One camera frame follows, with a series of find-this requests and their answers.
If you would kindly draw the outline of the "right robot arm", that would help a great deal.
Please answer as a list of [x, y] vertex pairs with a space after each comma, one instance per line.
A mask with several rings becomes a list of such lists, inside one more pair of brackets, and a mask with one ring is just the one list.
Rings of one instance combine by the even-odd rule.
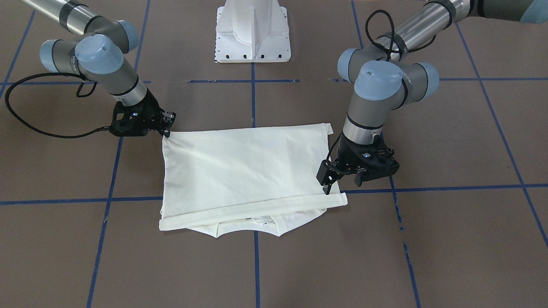
[[124, 137], [156, 131], [165, 138], [170, 136], [176, 113], [159, 106], [125, 59], [139, 43], [131, 23], [110, 21], [76, 0], [27, 0], [26, 4], [76, 35], [73, 40], [43, 43], [39, 55], [47, 74], [100, 84], [116, 100], [111, 125], [97, 128], [97, 132]]

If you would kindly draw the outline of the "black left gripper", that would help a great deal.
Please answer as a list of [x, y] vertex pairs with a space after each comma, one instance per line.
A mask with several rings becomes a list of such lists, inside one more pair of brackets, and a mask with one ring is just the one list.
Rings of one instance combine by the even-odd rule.
[[378, 134], [373, 136], [372, 143], [368, 145], [360, 145], [341, 135], [337, 158], [333, 163], [323, 160], [316, 179], [325, 195], [329, 195], [334, 183], [346, 175], [355, 174], [354, 183], [360, 187], [366, 181], [394, 175], [400, 165], [393, 155], [394, 150], [388, 148]]

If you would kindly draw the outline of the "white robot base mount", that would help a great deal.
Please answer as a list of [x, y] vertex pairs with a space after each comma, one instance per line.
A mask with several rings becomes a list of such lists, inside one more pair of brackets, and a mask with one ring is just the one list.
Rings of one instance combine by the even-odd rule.
[[227, 0], [217, 8], [214, 60], [219, 64], [290, 61], [286, 8], [277, 0]]

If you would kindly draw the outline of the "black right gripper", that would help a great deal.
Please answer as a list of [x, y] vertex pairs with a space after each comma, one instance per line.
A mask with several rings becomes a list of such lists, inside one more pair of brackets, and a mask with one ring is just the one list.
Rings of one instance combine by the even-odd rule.
[[147, 92], [139, 103], [130, 107], [121, 101], [116, 103], [109, 131], [118, 137], [145, 136], [149, 131], [156, 131], [169, 138], [175, 121], [176, 113], [164, 111], [154, 95]]

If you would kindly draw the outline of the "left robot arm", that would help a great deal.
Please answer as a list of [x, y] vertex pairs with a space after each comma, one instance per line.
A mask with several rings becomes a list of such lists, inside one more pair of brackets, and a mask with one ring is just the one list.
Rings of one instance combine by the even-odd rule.
[[341, 134], [333, 147], [334, 160], [327, 157], [319, 166], [317, 180], [325, 194], [341, 178], [355, 175], [360, 187], [366, 181], [390, 177], [399, 169], [394, 151], [381, 139], [389, 112], [431, 96], [439, 87], [437, 69], [424, 62], [405, 63], [405, 58], [429, 46], [438, 33], [470, 16], [539, 24], [547, 21], [545, 0], [428, 0], [423, 7], [395, 26], [385, 15], [390, 30], [373, 38], [363, 49], [345, 50], [337, 61], [341, 78], [354, 85]]

